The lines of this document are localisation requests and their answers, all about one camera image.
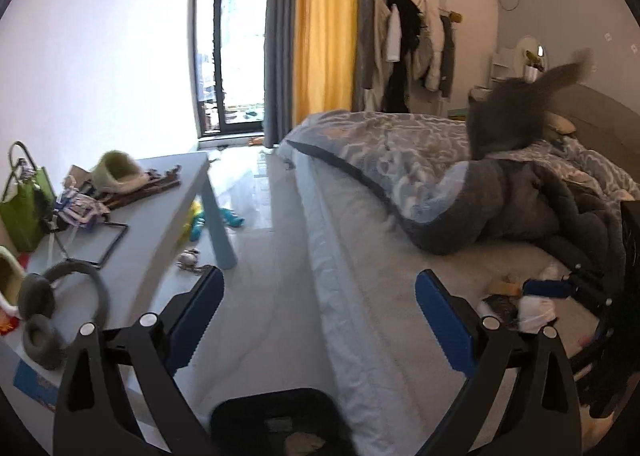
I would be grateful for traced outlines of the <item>black printed wrapper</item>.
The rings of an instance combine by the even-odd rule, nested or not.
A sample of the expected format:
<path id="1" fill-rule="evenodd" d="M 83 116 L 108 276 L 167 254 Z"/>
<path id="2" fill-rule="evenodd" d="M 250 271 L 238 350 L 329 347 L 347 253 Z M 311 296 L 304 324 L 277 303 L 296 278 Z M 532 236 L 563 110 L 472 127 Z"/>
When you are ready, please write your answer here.
<path id="1" fill-rule="evenodd" d="M 518 323 L 520 323 L 518 300 L 511 296 L 490 295 L 485 297 L 482 303 L 488 310 L 487 315 L 495 317 L 509 329 L 518 330 Z"/>

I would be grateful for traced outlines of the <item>brown tape roll core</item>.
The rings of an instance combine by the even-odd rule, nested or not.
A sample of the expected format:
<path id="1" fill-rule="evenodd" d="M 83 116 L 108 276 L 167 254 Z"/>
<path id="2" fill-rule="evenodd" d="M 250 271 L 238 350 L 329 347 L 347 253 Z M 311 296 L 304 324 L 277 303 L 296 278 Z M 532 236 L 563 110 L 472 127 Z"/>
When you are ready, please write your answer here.
<path id="1" fill-rule="evenodd" d="M 513 274 L 506 274 L 492 279 L 488 283 L 486 291 L 488 295 L 520 298 L 523 294 L 523 284 L 524 282 Z"/>

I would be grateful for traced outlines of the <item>black trash bin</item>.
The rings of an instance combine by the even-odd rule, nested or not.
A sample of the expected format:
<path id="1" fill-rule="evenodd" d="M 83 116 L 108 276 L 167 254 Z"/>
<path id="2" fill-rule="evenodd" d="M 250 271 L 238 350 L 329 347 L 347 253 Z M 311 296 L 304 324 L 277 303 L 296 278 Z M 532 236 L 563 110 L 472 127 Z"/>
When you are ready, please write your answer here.
<path id="1" fill-rule="evenodd" d="M 221 455 L 355 455 L 352 430 L 329 395 L 295 388 L 230 398 L 209 433 Z"/>

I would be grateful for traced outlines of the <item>white crumpled tissue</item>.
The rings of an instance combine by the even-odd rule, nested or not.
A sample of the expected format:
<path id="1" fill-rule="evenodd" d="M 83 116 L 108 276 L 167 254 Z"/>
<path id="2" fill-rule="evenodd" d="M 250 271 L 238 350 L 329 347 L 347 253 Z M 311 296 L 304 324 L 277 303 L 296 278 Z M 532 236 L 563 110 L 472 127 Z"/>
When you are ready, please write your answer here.
<path id="1" fill-rule="evenodd" d="M 554 302 L 546 297 L 523 296 L 518 302 L 518 329 L 537 334 L 556 321 Z"/>

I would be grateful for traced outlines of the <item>grey over-ear headphones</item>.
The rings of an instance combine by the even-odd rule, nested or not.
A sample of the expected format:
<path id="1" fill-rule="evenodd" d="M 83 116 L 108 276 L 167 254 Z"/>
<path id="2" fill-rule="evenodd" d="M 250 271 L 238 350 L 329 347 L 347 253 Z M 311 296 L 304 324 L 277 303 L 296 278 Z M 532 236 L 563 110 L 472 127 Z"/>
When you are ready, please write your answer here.
<path id="1" fill-rule="evenodd" d="M 102 328 L 111 310 L 107 287 L 99 271 L 76 259 L 53 265 L 43 274 L 27 273 L 18 292 L 17 308 L 23 326 L 23 349 L 28 357 L 47 370 L 58 369 L 66 359 L 66 344 L 52 322 L 55 311 L 53 284 L 72 274 L 84 274 L 96 287 L 98 306 L 92 321 Z"/>

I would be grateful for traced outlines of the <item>grey fluffy blanket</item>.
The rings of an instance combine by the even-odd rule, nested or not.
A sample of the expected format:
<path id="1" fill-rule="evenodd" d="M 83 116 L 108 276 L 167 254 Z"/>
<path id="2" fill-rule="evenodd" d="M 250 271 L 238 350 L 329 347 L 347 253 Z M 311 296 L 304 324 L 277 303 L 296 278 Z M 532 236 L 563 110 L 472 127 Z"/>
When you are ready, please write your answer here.
<path id="1" fill-rule="evenodd" d="M 531 243 L 582 265 L 607 294 L 624 283 L 620 218 L 600 197 L 534 161 L 460 161 L 398 216 L 414 245 L 449 255 L 477 242 Z"/>

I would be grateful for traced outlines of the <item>bed with grey sheet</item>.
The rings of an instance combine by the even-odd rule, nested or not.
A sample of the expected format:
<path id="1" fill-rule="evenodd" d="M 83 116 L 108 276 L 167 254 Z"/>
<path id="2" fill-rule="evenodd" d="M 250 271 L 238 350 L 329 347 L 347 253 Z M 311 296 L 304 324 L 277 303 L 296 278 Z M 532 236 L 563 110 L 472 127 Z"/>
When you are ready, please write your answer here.
<path id="1" fill-rule="evenodd" d="M 356 450 L 416 454 L 464 383 L 416 303 L 416 276 L 431 269 L 451 294 L 477 305 L 499 276 L 567 269 L 526 243 L 480 243 L 432 256 L 409 241 L 362 183 L 288 144 L 279 154 L 303 203 L 337 402 Z"/>

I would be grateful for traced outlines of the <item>beige pillow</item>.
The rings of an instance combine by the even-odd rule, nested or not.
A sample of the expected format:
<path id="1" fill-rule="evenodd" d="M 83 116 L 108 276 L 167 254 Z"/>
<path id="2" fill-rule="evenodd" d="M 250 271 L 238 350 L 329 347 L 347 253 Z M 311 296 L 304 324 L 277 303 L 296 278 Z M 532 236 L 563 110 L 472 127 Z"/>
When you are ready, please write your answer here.
<path id="1" fill-rule="evenodd" d="M 546 126 L 558 135 L 574 135 L 577 130 L 569 119 L 552 112 L 546 113 Z"/>

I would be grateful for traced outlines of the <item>green fluffy slipper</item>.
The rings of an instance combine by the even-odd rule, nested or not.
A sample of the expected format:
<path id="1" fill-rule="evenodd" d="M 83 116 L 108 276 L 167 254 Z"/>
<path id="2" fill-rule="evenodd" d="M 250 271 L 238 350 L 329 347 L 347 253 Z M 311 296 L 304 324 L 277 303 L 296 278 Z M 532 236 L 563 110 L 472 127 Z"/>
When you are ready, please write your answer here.
<path id="1" fill-rule="evenodd" d="M 129 194 L 149 181 L 149 174 L 130 155 L 120 151 L 104 153 L 91 172 L 93 187 L 101 193 Z"/>
<path id="2" fill-rule="evenodd" d="M 0 247 L 0 298 L 1 309 L 9 317 L 19 317 L 18 295 L 24 281 L 25 271 L 13 254 Z"/>

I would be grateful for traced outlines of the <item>light blue side table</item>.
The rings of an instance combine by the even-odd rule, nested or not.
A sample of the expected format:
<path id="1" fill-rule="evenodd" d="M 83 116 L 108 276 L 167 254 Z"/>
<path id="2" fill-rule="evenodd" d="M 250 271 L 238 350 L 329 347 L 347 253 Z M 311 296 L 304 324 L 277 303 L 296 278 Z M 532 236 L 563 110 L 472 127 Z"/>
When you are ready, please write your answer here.
<path id="1" fill-rule="evenodd" d="M 160 172 L 180 166 L 180 185 L 117 209 L 112 214 L 112 221 L 128 224 L 129 231 L 99 271 L 111 299 L 106 328 L 128 326 L 150 309 L 156 288 L 174 262 L 174 251 L 186 222 L 186 213 L 197 196 L 205 209 L 215 265 L 229 270 L 238 263 L 209 181 L 208 154 L 198 151 L 138 162 Z M 27 272 L 42 273 L 62 260 L 58 247 L 54 247 L 49 261 L 48 242 L 44 239 L 30 256 Z M 80 324 L 91 319 L 96 309 L 96 291 L 86 276 L 73 274 L 65 277 L 55 301 L 55 327 L 65 340 L 70 340 Z M 1 337 L 1 389 L 29 432 L 41 445 L 46 445 L 45 442 L 51 442 L 52 438 L 53 412 L 14 387 L 17 358 L 32 366 L 55 388 L 60 384 L 62 372 L 47 372 L 29 360 L 23 349 L 21 329 Z"/>

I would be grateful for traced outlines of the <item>blue patterned duvet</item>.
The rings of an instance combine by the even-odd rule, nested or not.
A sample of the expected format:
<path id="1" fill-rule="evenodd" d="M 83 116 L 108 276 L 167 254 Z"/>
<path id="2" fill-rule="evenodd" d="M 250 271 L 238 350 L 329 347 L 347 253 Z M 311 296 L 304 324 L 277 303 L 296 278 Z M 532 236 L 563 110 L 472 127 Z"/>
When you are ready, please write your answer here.
<path id="1" fill-rule="evenodd" d="M 420 224 L 442 216 L 464 192 L 465 179 L 490 161 L 534 163 L 591 191 L 608 206 L 639 198 L 639 184 L 624 169 L 573 138 L 558 146 L 538 141 L 473 161 L 465 124 L 431 115 L 314 114 L 285 137 L 283 154 L 295 151 L 352 169 L 401 216 Z"/>

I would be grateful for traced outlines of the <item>green gift bag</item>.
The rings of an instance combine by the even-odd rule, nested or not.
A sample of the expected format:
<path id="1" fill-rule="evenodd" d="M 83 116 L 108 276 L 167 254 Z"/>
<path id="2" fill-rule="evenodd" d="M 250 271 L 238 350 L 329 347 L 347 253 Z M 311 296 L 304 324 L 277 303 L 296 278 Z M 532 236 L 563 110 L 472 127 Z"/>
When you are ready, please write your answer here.
<path id="1" fill-rule="evenodd" d="M 55 194 L 47 169 L 38 166 L 22 141 L 8 152 L 9 177 L 1 196 L 1 219 L 6 233 L 20 253 L 34 251 L 49 233 Z"/>

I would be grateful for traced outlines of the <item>yellow plastic bag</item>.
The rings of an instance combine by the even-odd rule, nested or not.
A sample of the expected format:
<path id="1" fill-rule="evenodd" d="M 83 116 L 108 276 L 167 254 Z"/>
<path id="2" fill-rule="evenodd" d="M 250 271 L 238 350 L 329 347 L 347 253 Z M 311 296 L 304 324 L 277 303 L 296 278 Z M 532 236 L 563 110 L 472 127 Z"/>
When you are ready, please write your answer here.
<path id="1" fill-rule="evenodd" d="M 203 205 L 198 199 L 194 199 L 186 217 L 186 222 L 183 224 L 179 242 L 197 242 L 202 235 L 205 222 Z"/>

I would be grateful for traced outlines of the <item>white dresser with mirror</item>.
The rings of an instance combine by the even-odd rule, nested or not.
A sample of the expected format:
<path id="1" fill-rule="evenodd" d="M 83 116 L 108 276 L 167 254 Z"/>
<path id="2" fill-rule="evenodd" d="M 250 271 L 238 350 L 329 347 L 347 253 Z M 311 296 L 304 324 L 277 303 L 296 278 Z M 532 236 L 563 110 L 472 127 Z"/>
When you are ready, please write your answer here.
<path id="1" fill-rule="evenodd" d="M 514 48 L 500 47 L 492 55 L 490 65 L 489 87 L 510 78 L 521 78 L 533 83 L 548 70 L 548 54 L 541 42 L 526 35 Z"/>

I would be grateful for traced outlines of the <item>clothes rack with garments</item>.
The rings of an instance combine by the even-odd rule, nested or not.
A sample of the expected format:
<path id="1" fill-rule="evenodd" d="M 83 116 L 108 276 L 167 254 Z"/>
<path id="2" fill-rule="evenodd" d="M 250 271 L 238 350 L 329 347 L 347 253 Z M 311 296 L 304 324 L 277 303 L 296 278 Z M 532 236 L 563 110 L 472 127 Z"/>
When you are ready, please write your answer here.
<path id="1" fill-rule="evenodd" d="M 456 66 L 454 30 L 462 14 L 427 0 L 373 0 L 370 66 L 362 104 L 366 112 L 410 113 L 424 98 L 442 112 L 452 94 Z"/>

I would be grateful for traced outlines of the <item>grey curtain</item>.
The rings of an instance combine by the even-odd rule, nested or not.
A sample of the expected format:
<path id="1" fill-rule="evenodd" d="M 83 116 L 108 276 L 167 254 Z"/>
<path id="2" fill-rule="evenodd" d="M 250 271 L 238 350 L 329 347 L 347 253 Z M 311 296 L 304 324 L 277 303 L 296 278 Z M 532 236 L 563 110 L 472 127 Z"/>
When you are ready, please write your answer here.
<path id="1" fill-rule="evenodd" d="M 296 0 L 267 0 L 262 129 L 269 149 L 293 127 L 295 8 Z"/>

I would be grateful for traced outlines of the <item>yellow curtain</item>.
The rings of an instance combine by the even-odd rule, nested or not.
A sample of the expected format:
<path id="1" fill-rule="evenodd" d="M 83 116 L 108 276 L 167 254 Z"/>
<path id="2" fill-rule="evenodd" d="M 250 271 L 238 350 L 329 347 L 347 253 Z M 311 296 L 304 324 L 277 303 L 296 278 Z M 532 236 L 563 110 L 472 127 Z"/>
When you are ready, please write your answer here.
<path id="1" fill-rule="evenodd" d="M 296 0 L 293 123 L 352 106 L 358 0 Z"/>

